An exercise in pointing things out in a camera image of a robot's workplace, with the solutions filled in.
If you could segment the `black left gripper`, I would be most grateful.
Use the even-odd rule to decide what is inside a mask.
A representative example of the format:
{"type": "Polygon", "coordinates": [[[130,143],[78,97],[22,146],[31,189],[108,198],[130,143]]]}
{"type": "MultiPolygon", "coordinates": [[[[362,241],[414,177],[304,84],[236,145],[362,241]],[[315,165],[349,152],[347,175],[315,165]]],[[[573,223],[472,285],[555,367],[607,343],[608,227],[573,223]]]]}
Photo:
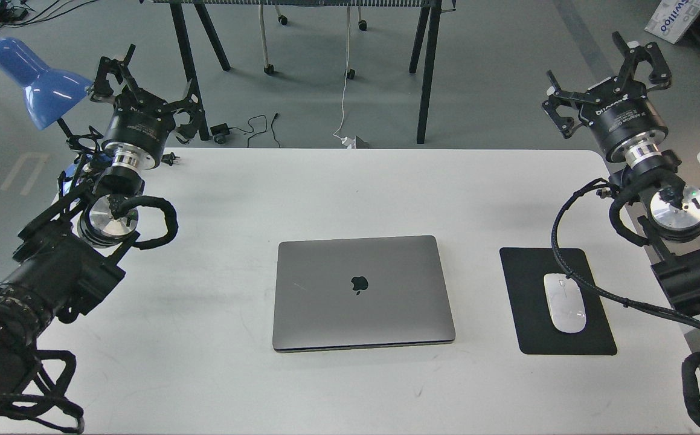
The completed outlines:
{"type": "Polygon", "coordinates": [[[205,110],[195,79],[187,80],[184,97],[179,101],[167,104],[151,94],[145,97],[145,91],[129,71],[134,52],[135,45],[130,44],[123,60],[101,57],[95,79],[88,87],[88,97],[92,102],[114,104],[114,114],[102,141],[104,151],[109,156],[121,150],[135,152],[143,163],[141,167],[151,170],[160,165],[173,130],[179,143],[186,145],[193,140],[202,127],[205,110]],[[109,76],[124,85],[121,94],[114,96],[109,76]],[[157,113],[164,105],[166,113],[157,113]],[[187,121],[176,126],[176,115],[186,115],[187,121]]]}

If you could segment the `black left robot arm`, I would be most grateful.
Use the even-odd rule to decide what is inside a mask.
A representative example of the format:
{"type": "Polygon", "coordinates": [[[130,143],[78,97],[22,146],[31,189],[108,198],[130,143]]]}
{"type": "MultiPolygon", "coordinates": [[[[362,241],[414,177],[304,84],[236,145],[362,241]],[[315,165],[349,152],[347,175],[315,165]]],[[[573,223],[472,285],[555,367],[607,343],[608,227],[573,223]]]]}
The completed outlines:
{"type": "Polygon", "coordinates": [[[23,41],[0,39],[0,69],[24,91],[38,129],[58,124],[77,157],[58,176],[58,197],[19,232],[18,267],[0,282],[0,417],[80,434],[83,410],[67,390],[77,367],[67,350],[40,350],[53,320],[71,324],[124,279],[130,248],[154,250],[178,234],[173,204],[143,193],[141,173],[172,164],[165,143],[187,143],[204,124],[195,79],[168,102],[137,85],[122,60],[102,57],[93,80],[49,67],[23,41]]]}

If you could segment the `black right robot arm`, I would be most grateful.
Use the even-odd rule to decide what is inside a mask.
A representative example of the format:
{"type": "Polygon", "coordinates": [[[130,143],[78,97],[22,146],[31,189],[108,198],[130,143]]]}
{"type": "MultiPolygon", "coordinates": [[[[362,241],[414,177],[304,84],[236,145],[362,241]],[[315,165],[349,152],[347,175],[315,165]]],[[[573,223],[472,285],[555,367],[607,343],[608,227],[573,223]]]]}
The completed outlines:
{"type": "MultiPolygon", "coordinates": [[[[627,42],[618,32],[612,40],[623,56],[618,74],[586,91],[560,88],[548,71],[551,88],[541,107],[564,138],[580,127],[592,132],[604,160],[622,163],[609,179],[597,178],[574,192],[557,212],[551,231],[555,262],[582,289],[626,308],[700,330],[700,188],[678,175],[681,160],[672,150],[661,150],[669,132],[648,99],[651,91],[671,86],[672,74],[654,42],[627,42]],[[564,214],[582,196],[596,192],[612,203],[608,218],[623,239],[650,246],[659,258],[652,265],[669,308],[612,294],[571,269],[559,246],[564,214]]],[[[700,428],[700,352],[684,359],[682,395],[687,415],[700,428]]]]}

